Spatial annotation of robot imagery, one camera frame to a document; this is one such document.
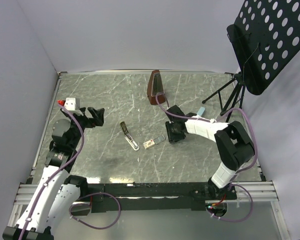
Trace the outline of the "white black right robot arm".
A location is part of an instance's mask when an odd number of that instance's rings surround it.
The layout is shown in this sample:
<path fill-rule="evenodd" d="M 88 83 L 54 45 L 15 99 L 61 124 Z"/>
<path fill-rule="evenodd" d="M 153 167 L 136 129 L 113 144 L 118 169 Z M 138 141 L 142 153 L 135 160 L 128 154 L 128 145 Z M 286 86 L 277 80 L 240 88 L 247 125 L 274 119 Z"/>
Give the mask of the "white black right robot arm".
<path fill-rule="evenodd" d="M 169 119 L 165 128 L 170 143 L 182 141 L 187 134 L 191 134 L 216 144 L 221 163 L 208 180 L 208 193 L 213 199 L 220 199 L 236 173 L 256 153 L 243 125 L 238 121 L 228 123 L 206 119 L 192 112 L 184 114 L 177 105 L 167 109 L 165 114 Z"/>

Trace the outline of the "brown wooden metronome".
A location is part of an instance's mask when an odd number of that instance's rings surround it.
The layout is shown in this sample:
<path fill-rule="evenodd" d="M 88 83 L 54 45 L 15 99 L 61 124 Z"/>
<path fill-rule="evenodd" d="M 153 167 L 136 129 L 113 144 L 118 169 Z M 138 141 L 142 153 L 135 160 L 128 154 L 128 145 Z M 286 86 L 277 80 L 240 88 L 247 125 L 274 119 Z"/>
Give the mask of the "brown wooden metronome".
<path fill-rule="evenodd" d="M 157 105 L 156 95 L 159 93 L 157 97 L 158 102 L 160 104 L 166 101 L 165 99 L 165 91 L 163 88 L 162 77 L 159 70 L 153 70 L 151 72 L 148 85 L 147 85 L 147 98 L 151 105 Z"/>

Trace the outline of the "white staple box sleeve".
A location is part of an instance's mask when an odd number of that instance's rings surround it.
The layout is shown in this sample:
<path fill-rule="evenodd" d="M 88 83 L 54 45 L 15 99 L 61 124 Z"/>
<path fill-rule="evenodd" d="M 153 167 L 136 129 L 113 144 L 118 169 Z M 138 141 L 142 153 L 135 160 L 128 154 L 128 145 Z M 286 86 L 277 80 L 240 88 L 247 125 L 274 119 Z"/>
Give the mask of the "white staple box sleeve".
<path fill-rule="evenodd" d="M 147 141 L 145 141 L 145 142 L 143 143 L 143 147 L 144 147 L 146 150 L 148 150 L 148 149 L 154 147 L 155 144 L 156 144 L 155 141 L 154 141 L 153 139 L 150 139 L 150 140 L 147 140 Z"/>

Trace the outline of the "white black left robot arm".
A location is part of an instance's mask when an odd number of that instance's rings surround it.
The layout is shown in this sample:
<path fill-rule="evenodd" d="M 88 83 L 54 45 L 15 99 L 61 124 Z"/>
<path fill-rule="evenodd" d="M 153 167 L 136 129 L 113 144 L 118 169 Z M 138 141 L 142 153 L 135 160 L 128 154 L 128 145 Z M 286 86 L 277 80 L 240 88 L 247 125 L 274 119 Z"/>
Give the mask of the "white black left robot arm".
<path fill-rule="evenodd" d="M 52 240 L 53 230 L 67 208 L 89 195 L 87 179 L 70 172 L 84 146 L 84 130 L 103 126 L 105 109 L 70 110 L 62 106 L 60 110 L 65 118 L 52 127 L 40 182 L 15 226 L 7 226 L 3 231 L 5 240 Z"/>

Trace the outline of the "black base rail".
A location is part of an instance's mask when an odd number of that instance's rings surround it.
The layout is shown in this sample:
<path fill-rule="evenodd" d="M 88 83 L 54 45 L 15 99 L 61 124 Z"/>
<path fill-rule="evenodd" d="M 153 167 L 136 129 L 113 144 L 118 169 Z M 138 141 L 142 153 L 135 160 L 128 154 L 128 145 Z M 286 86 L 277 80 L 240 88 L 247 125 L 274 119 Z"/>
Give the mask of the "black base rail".
<path fill-rule="evenodd" d="M 89 183 L 79 203 L 90 203 L 92 213 L 108 211 L 205 211 L 206 205 L 237 199 L 235 188 L 217 190 L 207 182 Z"/>

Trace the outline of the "black perforated music stand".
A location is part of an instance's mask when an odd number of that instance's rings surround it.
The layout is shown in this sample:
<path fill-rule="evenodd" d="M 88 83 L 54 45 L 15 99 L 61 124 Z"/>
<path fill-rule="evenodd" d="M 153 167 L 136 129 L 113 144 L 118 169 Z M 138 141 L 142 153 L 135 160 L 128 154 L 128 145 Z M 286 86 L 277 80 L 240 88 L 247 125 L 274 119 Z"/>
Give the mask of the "black perforated music stand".
<path fill-rule="evenodd" d="M 245 91 L 259 96 L 300 51 L 300 0 L 246 0 L 227 28 L 240 72 L 221 115 L 243 104 Z"/>

